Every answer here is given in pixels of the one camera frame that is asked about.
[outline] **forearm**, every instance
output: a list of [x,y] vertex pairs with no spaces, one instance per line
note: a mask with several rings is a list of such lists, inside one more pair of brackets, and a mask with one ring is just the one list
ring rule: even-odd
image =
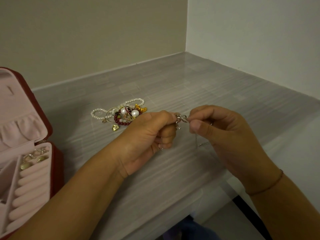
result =
[[10,239],[88,239],[124,180],[111,152],[88,160]]
[[[279,170],[270,171],[269,184],[276,174],[280,176]],[[286,175],[251,200],[273,240],[320,239],[320,214]]]

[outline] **pile of jewelry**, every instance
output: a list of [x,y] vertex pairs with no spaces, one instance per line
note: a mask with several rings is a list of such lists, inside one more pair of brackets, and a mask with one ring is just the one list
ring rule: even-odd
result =
[[22,158],[22,163],[20,165],[21,170],[25,170],[27,168],[30,168],[35,163],[40,163],[46,159],[49,158],[49,156],[44,155],[45,153],[49,152],[46,147],[41,147],[39,149],[33,150],[33,152],[25,155]]
[[[139,104],[131,105],[132,102],[140,101]],[[113,123],[116,125],[112,126],[113,131],[117,131],[119,129],[119,125],[130,125],[132,121],[136,119],[140,114],[147,111],[147,108],[142,108],[144,105],[144,100],[142,98],[135,98],[129,101],[120,104],[119,106],[115,106],[109,110],[97,108],[91,112],[91,116],[97,120],[101,120],[102,123]],[[102,111],[106,113],[105,117],[98,117],[95,115],[97,111]]]

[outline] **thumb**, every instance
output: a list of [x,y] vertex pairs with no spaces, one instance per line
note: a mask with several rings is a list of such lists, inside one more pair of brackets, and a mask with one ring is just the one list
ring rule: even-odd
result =
[[216,144],[221,141],[224,130],[215,128],[201,120],[193,120],[190,122],[190,129],[197,135],[206,138],[211,144]]

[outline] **open jewelry box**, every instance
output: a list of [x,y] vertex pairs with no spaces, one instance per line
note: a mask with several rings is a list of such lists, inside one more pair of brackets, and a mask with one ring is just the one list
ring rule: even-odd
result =
[[46,141],[52,131],[22,75],[0,67],[0,240],[64,185],[63,154]]

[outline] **person's left hand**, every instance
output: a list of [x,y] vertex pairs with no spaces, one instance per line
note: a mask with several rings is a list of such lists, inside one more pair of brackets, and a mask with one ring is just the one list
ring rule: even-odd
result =
[[120,161],[126,177],[140,169],[161,148],[169,149],[176,136],[174,113],[143,113],[139,115],[109,146]]

